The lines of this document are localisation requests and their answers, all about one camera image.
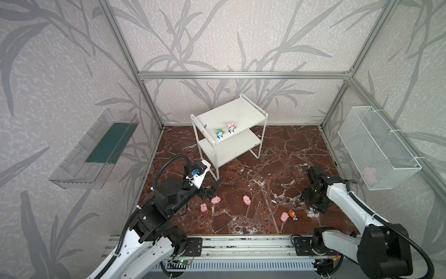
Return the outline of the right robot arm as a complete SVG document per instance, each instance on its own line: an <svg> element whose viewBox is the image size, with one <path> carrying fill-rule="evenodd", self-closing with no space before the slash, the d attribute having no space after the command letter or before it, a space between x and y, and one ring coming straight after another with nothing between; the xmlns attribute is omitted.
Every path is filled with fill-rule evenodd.
<svg viewBox="0 0 446 279"><path fill-rule="evenodd" d="M310 186L301 200L324 214L330 203L336 204L356 226L354 237L332 227L314 230L311 246L314 252L336 251L357 263L370 279L409 276L413 273L408 232L400 224L396 230L385 226L385 219L364 204L350 189L351 181L337 175L326 175L321 167L307 169Z"/></svg>

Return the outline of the teal blue cat figurine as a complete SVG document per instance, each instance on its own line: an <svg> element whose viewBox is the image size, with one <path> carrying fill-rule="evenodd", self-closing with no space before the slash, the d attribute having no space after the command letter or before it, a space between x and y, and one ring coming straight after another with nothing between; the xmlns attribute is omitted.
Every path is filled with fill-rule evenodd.
<svg viewBox="0 0 446 279"><path fill-rule="evenodd" d="M216 136L217 136L217 139L218 140L221 140L221 139L223 139L223 135L224 135L224 130L223 129L217 129L216 131L215 131L215 133L216 133Z"/></svg>

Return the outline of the white blue round figurine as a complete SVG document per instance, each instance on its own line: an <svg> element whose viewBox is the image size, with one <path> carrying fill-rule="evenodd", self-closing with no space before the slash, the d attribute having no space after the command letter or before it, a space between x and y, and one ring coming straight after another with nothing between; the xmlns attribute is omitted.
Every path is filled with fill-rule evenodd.
<svg viewBox="0 0 446 279"><path fill-rule="evenodd" d="M311 218L311 219L318 219L319 218L319 213L317 212L316 209L314 208L310 208L307 211L307 217Z"/></svg>

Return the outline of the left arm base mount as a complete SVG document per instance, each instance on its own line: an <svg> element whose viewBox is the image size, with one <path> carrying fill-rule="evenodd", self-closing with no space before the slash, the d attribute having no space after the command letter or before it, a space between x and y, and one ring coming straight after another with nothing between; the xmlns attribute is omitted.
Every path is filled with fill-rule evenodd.
<svg viewBox="0 0 446 279"><path fill-rule="evenodd" d="M195 259L202 254L203 238L202 237L187 237L186 234L177 226L167 230L164 234L173 244L174 252L169 260L160 262L160 267L163 273L170 279L180 278L190 266L185 269L172 269L168 262L172 259Z"/></svg>

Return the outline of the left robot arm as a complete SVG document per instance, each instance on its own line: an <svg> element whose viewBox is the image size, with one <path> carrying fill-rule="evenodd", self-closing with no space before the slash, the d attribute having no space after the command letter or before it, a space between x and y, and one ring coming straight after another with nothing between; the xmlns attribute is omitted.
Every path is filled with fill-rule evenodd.
<svg viewBox="0 0 446 279"><path fill-rule="evenodd" d="M162 261L183 253L188 237L172 225L172 218L196 196L213 199L222 180L209 188L197 188L196 182L203 178L165 179L126 221L116 247L89 277L141 279Z"/></svg>

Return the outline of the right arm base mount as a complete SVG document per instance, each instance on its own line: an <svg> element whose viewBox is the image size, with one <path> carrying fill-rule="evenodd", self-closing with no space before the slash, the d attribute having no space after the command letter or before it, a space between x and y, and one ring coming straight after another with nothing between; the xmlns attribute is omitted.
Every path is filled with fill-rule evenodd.
<svg viewBox="0 0 446 279"><path fill-rule="evenodd" d="M330 279L341 267L344 256L327 248L321 236L313 235L304 237L301 235L293 235L290 237L297 256L321 256L313 263L315 273L322 279Z"/></svg>

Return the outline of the pink hat blue figurine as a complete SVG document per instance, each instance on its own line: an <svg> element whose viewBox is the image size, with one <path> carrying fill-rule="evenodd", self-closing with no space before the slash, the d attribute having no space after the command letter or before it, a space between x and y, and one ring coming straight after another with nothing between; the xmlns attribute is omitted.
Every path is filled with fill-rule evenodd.
<svg viewBox="0 0 446 279"><path fill-rule="evenodd" d="M234 123L234 122L232 122L232 123L228 123L228 124L227 124L227 128L228 128L228 132L229 132L230 134L234 134L234 133L235 133L236 126L235 126L235 123Z"/></svg>

